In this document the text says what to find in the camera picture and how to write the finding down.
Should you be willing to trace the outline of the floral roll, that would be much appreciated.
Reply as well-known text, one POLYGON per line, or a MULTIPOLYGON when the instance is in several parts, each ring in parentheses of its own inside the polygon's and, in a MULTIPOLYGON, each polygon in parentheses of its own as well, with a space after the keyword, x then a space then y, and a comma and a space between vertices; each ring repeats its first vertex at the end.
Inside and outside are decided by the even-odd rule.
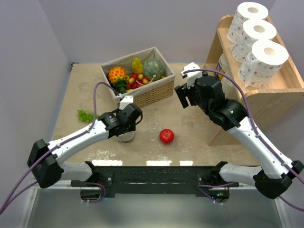
POLYGON ((245 21, 249 19, 265 19, 267 16, 268 9, 260 3, 243 2, 239 4, 228 30, 228 39, 232 43, 236 43, 245 21))
POLYGON ((282 45, 271 40, 258 40, 241 64, 238 76, 244 87, 264 87, 288 58, 289 53, 282 45))
POLYGON ((258 40, 272 40, 277 34, 277 30, 266 20, 249 19, 243 23, 243 28, 237 37, 236 42, 231 46, 233 58, 243 63, 250 52, 253 43, 258 40))

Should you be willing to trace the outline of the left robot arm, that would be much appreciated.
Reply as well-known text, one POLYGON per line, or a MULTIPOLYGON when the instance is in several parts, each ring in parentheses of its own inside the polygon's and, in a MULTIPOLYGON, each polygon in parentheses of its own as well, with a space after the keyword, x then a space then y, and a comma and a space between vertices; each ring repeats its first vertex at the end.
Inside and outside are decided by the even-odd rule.
POLYGON ((103 113, 83 129, 64 138, 46 143, 40 139, 31 149, 27 165, 41 188, 48 188, 58 181, 82 181, 87 186, 98 182, 98 174, 87 162, 68 163, 67 159, 100 141, 135 131, 143 112, 135 104, 124 109, 103 113))

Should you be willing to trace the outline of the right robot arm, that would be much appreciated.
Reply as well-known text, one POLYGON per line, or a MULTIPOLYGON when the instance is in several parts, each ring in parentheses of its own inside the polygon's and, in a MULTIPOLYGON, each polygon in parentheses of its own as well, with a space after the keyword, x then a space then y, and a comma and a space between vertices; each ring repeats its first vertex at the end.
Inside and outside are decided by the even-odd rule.
POLYGON ((239 101, 225 97, 222 84, 215 77, 201 72, 184 77, 187 83, 175 87, 182 106, 198 106, 213 123, 238 139, 260 164, 249 167, 222 161, 207 176, 208 184, 247 184, 269 199, 283 194, 304 165, 281 153, 251 121, 249 111, 239 101))

